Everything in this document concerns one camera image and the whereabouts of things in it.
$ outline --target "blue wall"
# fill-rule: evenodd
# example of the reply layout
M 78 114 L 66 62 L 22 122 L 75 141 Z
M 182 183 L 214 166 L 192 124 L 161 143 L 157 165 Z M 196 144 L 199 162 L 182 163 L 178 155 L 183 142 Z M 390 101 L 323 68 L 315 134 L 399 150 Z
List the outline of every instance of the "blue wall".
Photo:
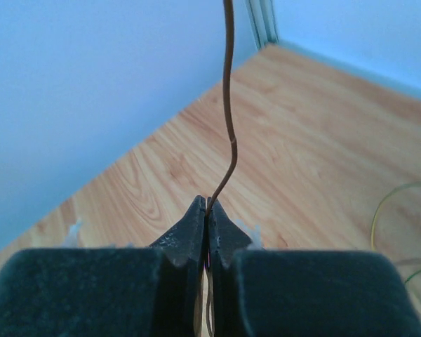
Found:
M 221 1 L 0 1 L 0 248 L 219 81 L 224 46 Z
M 421 99 L 421 0 L 274 0 L 289 48 Z

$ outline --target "white plastic piece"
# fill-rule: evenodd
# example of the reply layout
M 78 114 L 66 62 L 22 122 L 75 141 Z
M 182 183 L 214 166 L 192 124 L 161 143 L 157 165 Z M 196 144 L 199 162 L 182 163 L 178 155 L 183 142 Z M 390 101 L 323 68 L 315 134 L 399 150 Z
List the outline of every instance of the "white plastic piece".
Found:
M 70 226 L 69 233 L 64 239 L 64 242 L 61 243 L 62 248 L 78 248 L 79 241 L 78 241 L 78 232 L 80 227 L 83 225 L 83 221 L 78 219 L 78 221 Z
M 251 243 L 246 247 L 247 249 L 264 249 L 262 246 L 262 237 L 260 236 L 260 226 L 256 225 L 254 230 L 250 229 L 245 223 L 236 219 L 235 224 L 243 230 L 251 239 Z

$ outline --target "wooden floor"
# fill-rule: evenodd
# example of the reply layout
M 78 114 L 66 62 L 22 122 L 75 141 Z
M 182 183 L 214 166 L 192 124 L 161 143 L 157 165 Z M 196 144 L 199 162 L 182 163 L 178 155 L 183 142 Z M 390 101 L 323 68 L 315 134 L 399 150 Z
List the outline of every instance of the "wooden floor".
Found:
M 230 160 L 218 84 L 0 252 L 53 246 L 81 217 L 87 247 L 154 241 Z M 421 180 L 421 103 L 268 46 L 232 78 L 239 165 L 220 201 L 267 248 L 368 249 L 378 202 Z M 385 205 L 377 245 L 421 256 L 421 188 Z M 401 270 L 408 275 L 412 268 Z M 418 286 L 421 289 L 421 278 Z

